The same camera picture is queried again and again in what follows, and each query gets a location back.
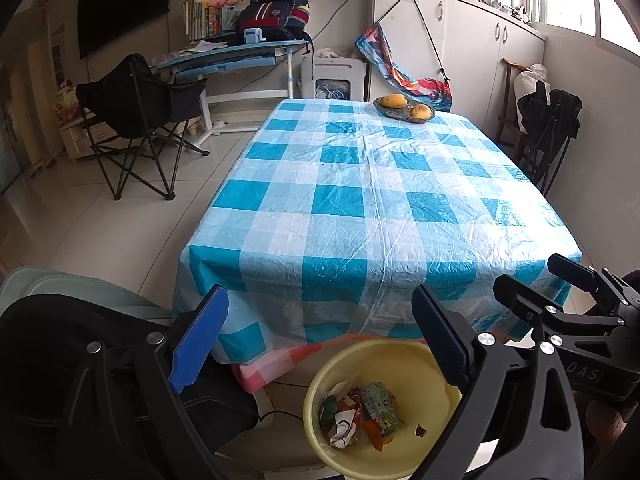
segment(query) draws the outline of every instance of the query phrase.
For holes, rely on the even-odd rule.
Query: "snack wrapper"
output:
[[[384,384],[365,384],[358,389],[358,394],[362,405],[383,437],[389,436],[395,430],[404,428],[404,422],[396,414]]]

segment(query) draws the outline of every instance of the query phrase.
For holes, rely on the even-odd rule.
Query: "wooden chair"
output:
[[[511,95],[511,69],[516,69],[519,72],[523,72],[528,70],[527,67],[522,66],[517,63],[512,63],[505,58],[500,60],[501,63],[504,63],[507,66],[507,77],[504,81],[504,102],[502,104],[502,113],[498,116],[498,131],[495,134],[494,142],[498,146],[506,146],[507,148],[514,148],[513,157],[511,160],[516,164],[516,166],[520,163],[520,159],[524,154],[524,149],[529,145],[529,136],[520,131],[520,125],[518,124],[517,115],[513,119],[507,118],[507,108],[509,105],[509,96]],[[516,143],[507,142],[502,140],[502,133],[504,131],[505,126],[508,130],[512,131],[514,134],[518,136],[518,140]]]

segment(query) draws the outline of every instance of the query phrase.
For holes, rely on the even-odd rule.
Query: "folding chair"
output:
[[[514,117],[513,119],[509,119],[507,117],[507,114],[508,114],[507,110],[509,107],[509,96],[511,93],[513,93],[513,89],[511,88],[511,70],[514,69],[514,70],[518,70],[519,72],[522,72],[526,70],[526,67],[523,67],[522,65],[519,65],[517,63],[512,63],[511,61],[508,61],[505,58],[502,58],[500,62],[507,66],[507,75],[506,75],[506,79],[504,80],[504,101],[502,102],[501,114],[498,116],[498,131],[495,134],[494,143],[497,146],[514,148],[514,152],[513,152],[513,156],[511,157],[511,160],[517,166],[520,164],[520,159],[524,154],[525,148],[529,145],[530,139],[527,134],[523,133],[520,130],[520,125],[518,124],[517,117]],[[512,136],[515,136],[517,138],[515,143],[502,140],[502,133],[505,127],[507,128],[507,130],[510,131]]]
[[[202,150],[184,139],[189,119],[200,115],[199,96],[206,84],[206,80],[186,84],[165,83],[152,74],[141,54],[129,54],[100,81],[78,85],[76,94],[82,110],[84,126],[114,200],[119,200],[122,197],[122,190],[129,175],[165,199],[175,198],[175,177],[182,149],[187,148],[199,152],[203,156],[209,155],[206,150]],[[104,121],[113,128],[116,135],[95,142],[90,124],[86,120],[85,108],[91,110],[98,120]],[[183,122],[184,128],[182,133],[178,135],[176,130],[178,125]],[[165,126],[168,123],[174,123],[175,126],[169,130]],[[156,130],[160,128],[166,132],[165,135],[156,133]],[[118,137],[129,139],[129,145],[124,149],[108,146]],[[134,145],[134,141],[140,139],[142,142]],[[160,151],[167,143],[178,147],[171,185],[164,176],[158,158],[160,151],[157,151],[154,146],[156,139],[162,140]],[[140,153],[145,142],[148,143],[151,155]],[[113,157],[116,154],[124,154],[123,162],[119,162]],[[133,166],[139,156],[152,158],[156,162],[164,184],[164,191],[134,173]],[[109,159],[120,168],[120,177],[115,188],[104,168],[103,158]]]

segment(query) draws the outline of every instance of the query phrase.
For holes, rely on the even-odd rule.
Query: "television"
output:
[[[125,32],[169,12],[169,0],[78,0],[81,59]]]

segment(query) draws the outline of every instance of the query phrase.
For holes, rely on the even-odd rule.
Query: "hanging bag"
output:
[[[356,40],[356,46],[362,55],[378,69],[385,80],[407,97],[427,104],[433,107],[434,110],[449,112],[451,110],[451,89],[449,87],[449,78],[444,72],[444,67],[440,61],[440,56],[438,55],[436,46],[433,43],[433,38],[431,37],[429,28],[427,27],[427,24],[424,21],[424,16],[420,12],[420,7],[415,0],[411,1],[415,4],[416,9],[418,9],[418,13],[422,19],[422,24],[429,35],[431,46],[433,47],[433,51],[436,53],[436,58],[440,65],[440,73],[442,74],[443,81],[428,78],[416,80],[403,72],[400,67],[393,62],[391,49],[386,41],[385,33],[382,31],[380,22],[401,1],[402,0],[398,0],[394,3],[367,32],[360,36]]]

